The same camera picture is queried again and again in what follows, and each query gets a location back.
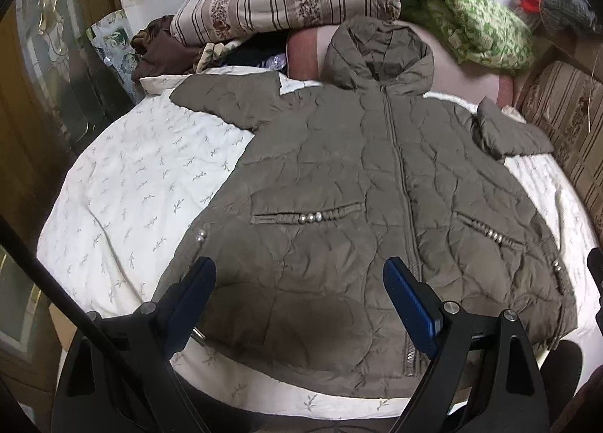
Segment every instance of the jacket sleeve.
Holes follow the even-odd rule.
[[[494,159],[553,152],[549,138],[536,125],[521,124],[503,115],[488,98],[478,106],[473,123],[475,142]]]
[[[170,95],[172,103],[255,132],[289,105],[280,97],[277,72],[244,76],[193,74]]]

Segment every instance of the jacket zipper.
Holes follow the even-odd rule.
[[[417,279],[418,282],[422,282],[422,275],[420,274],[420,268],[418,265],[418,249],[417,242],[415,241],[414,221],[412,220],[412,213],[408,200],[408,191],[406,190],[406,183],[403,176],[403,164],[402,156],[398,149],[398,143],[396,139],[396,130],[394,129],[394,122],[391,115],[391,103],[390,98],[387,96],[385,86],[381,87],[381,92],[384,95],[384,112],[385,112],[385,125],[387,126],[388,136],[394,149],[394,156],[396,157],[396,180],[398,190],[400,191],[400,201],[402,203],[402,218],[405,222],[405,227],[409,228],[409,231],[405,233],[406,253],[408,255],[408,269],[412,275]],[[406,376],[414,376],[417,372],[417,351],[410,339],[408,333],[406,334]]]

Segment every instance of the green knitted blanket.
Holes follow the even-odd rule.
[[[534,62],[532,33],[495,0],[401,0],[400,18],[429,29],[458,62],[470,60],[511,73]]]

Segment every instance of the blue clamp pad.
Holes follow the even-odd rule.
[[[157,324],[163,339],[164,356],[169,360],[182,351],[205,309],[216,284],[216,266],[200,257],[178,283],[171,285],[158,302]]]
[[[415,348],[434,358],[444,320],[439,297],[429,285],[419,283],[397,256],[385,262],[383,283]]]

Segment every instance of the jacket hood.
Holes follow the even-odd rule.
[[[423,95],[433,82],[433,53],[404,24],[357,16],[333,35],[322,79],[342,89]]]

